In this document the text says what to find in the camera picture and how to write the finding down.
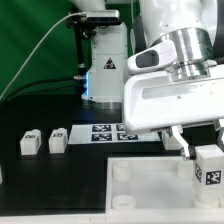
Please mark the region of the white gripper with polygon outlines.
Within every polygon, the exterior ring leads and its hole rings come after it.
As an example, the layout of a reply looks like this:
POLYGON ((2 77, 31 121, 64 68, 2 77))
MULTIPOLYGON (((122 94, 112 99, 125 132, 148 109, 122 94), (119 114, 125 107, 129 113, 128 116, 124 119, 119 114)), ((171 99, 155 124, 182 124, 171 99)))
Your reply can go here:
POLYGON ((183 128, 214 123, 217 144, 224 151, 224 64, 210 76, 174 82, 166 70, 132 76, 125 84, 122 120, 131 134, 166 130, 186 161, 196 159, 183 128))

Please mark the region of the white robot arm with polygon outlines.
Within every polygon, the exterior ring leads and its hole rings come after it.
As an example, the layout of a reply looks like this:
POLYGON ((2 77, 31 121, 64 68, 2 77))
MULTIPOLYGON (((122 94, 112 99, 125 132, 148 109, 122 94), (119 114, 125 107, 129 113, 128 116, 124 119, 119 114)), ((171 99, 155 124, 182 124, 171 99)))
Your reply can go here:
POLYGON ((71 0, 92 35, 84 99, 118 104, 129 134, 214 125, 224 149, 224 0, 71 0))

